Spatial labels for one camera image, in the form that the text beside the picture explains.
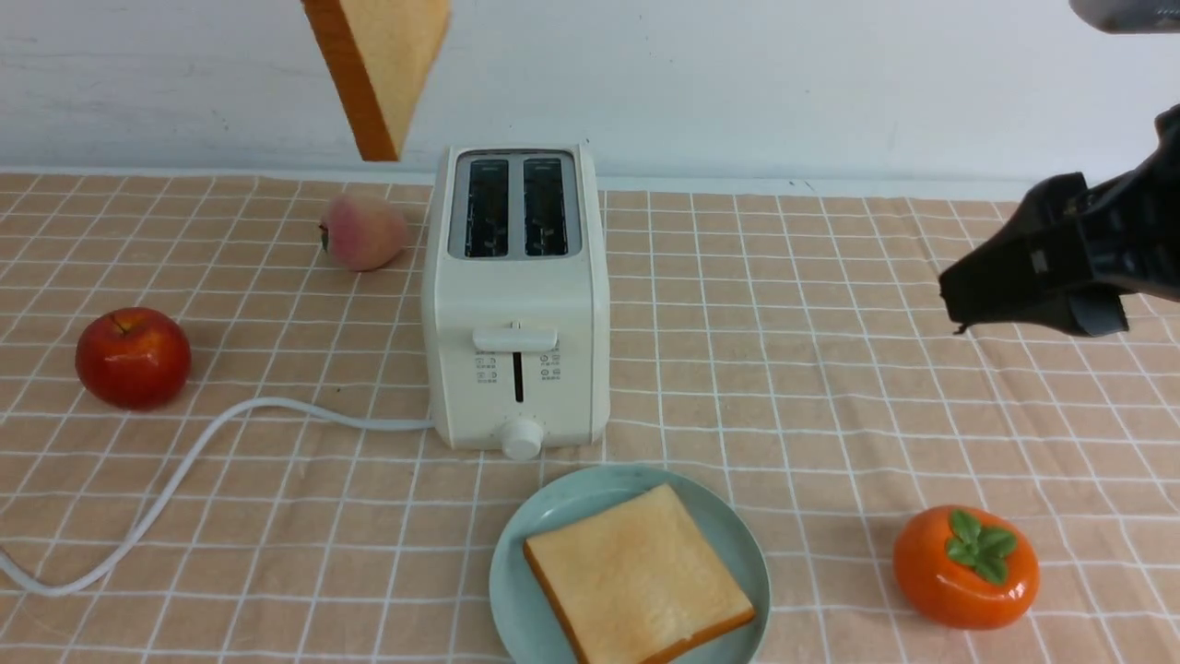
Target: light blue plate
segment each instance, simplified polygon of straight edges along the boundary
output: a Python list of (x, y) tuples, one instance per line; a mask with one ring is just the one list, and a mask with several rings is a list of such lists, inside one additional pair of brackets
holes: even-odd
[(532, 495), (509, 520), (492, 554), (489, 592), (496, 630), (517, 664), (577, 664), (540, 584), (524, 559), (524, 540), (568, 526), (669, 484), (697, 527), (758, 610), (753, 623), (703, 644), (676, 664), (749, 664), (771, 616), (766, 558), (746, 524), (723, 500), (696, 482), (647, 466), (597, 466), (560, 478)]

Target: green leaf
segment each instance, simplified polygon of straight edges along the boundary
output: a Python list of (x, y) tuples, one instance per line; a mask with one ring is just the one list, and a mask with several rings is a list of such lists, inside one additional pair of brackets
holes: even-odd
[(951, 513), (951, 531), (963, 544), (975, 544), (979, 539), (979, 520), (962, 509)]
[(1008, 564), (1001, 558), (981, 558), (975, 565), (975, 573), (989, 584), (1002, 586), (1008, 580)]
[(975, 567), (977, 560), (965, 544), (953, 538), (946, 540), (946, 557), (964, 567)]
[(979, 531), (979, 555), (1004, 559), (1016, 551), (1016, 535), (1003, 528), (986, 526)]

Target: toaster power cord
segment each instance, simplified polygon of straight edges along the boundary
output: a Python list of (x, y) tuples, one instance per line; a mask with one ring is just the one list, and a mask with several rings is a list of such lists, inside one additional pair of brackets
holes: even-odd
[(70, 584), (48, 586), (27, 574), (15, 563), (13, 563), (11, 558), (8, 558), (7, 553), (2, 551), (0, 551), (0, 570), (2, 570), (9, 579), (12, 579), (26, 592), (42, 597), (63, 597), (72, 594), (90, 586), (98, 579), (101, 579), (119, 563), (119, 560), (123, 559), (124, 555), (127, 554), (127, 552), (131, 551), (131, 547), (139, 543), (139, 540), (144, 537), (144, 533), (151, 528), (160, 512), (164, 511), (168, 501), (171, 500), (172, 494), (176, 493), (176, 488), (184, 480), (184, 476), (188, 475), (189, 469), (192, 467), (192, 464), (196, 462), (197, 456), (201, 455), (201, 452), (206, 445), (209, 445), (210, 439), (214, 438), (214, 434), (216, 434), (222, 426), (237, 415), (264, 407), (296, 410), (327, 422), (334, 422), (336, 425), (343, 425), (345, 427), (352, 427), (353, 429), (367, 432), (421, 432), (434, 428), (434, 423), (430, 420), (361, 420), (359, 418), (348, 418), (347, 415), (340, 415), (339, 413), (333, 413), (317, 406), (283, 397), (258, 397), (248, 400), (237, 406), (230, 407), (225, 410), (225, 413), (217, 416), (216, 420), (205, 427), (205, 430), (201, 433), (201, 438), (197, 439), (192, 449), (189, 451), (189, 454), (184, 455), (184, 461), (182, 461), (181, 466), (177, 467), (175, 473), (172, 473), (172, 479), (168, 481), (168, 486), (165, 486), (164, 491), (162, 491), (159, 497), (156, 498), (156, 502), (152, 504), (151, 509), (149, 509), (136, 527), (131, 530), (126, 540), (124, 540), (123, 544), (111, 553), (111, 555), (106, 557), (106, 560), (96, 565), (88, 573)]

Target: white toaster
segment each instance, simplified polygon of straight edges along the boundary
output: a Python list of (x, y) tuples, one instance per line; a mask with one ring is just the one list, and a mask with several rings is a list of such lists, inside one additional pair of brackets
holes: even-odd
[(426, 213), (422, 337), (454, 449), (596, 443), (610, 418), (610, 283), (585, 147), (451, 147)]

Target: toaster button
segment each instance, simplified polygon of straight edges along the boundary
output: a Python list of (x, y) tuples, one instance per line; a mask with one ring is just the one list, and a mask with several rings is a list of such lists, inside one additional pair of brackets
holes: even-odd
[(511, 420), (500, 427), (500, 449), (512, 461), (529, 461), (540, 454), (545, 430), (532, 420)]

